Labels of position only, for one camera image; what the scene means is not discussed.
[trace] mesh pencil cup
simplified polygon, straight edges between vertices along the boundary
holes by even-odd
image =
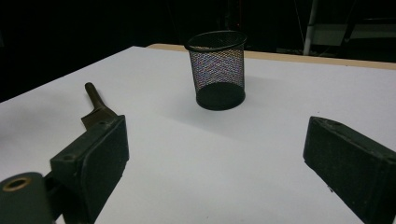
[[[234,108],[245,100],[245,34],[215,31],[186,44],[198,105],[209,110]]]

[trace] table surface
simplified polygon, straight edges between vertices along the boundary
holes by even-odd
[[[0,180],[50,171],[85,132],[92,82],[125,115],[131,153],[96,223],[361,223],[305,165],[307,125],[337,120],[395,149],[396,71],[246,57],[245,75],[226,111],[196,104],[186,51],[132,47],[58,78],[0,104]]]

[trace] cup rim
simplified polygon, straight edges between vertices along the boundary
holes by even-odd
[[[199,38],[204,35],[214,35],[214,34],[219,34],[219,33],[234,33],[234,34],[240,35],[242,38],[241,38],[241,41],[235,42],[234,44],[231,44],[231,45],[219,47],[219,48],[201,49],[201,48],[196,48],[196,47],[191,46],[191,41],[195,40],[196,38]],[[239,31],[233,31],[233,30],[212,31],[212,32],[206,32],[203,34],[193,36],[186,42],[186,44],[184,45],[184,48],[189,51],[200,52],[200,53],[217,52],[217,51],[222,51],[222,50],[226,50],[226,49],[232,49],[234,47],[243,45],[246,43],[247,39],[248,39],[247,35],[245,35],[242,32],[239,32]]]

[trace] wooden table edge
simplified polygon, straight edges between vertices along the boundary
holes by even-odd
[[[176,51],[187,51],[182,45],[171,45],[171,44],[152,44],[147,46],[149,49],[167,49]],[[396,63],[382,63],[382,62],[370,62],[370,61],[358,61],[348,59],[335,59],[335,58],[322,58],[304,55],[291,55],[291,54],[280,54],[280,53],[268,53],[258,51],[245,50],[245,57],[250,59],[263,59],[283,62],[296,62],[296,63],[324,63],[324,64],[337,64],[345,66],[357,66],[357,67],[370,67],[380,69],[391,69],[396,70]]]

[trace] dark background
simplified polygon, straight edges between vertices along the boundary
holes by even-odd
[[[302,50],[312,4],[312,0],[4,2],[0,102],[131,46],[183,45],[208,31],[244,32],[247,50]],[[345,20],[353,0],[324,2],[328,5],[320,9],[320,19],[332,22]]]

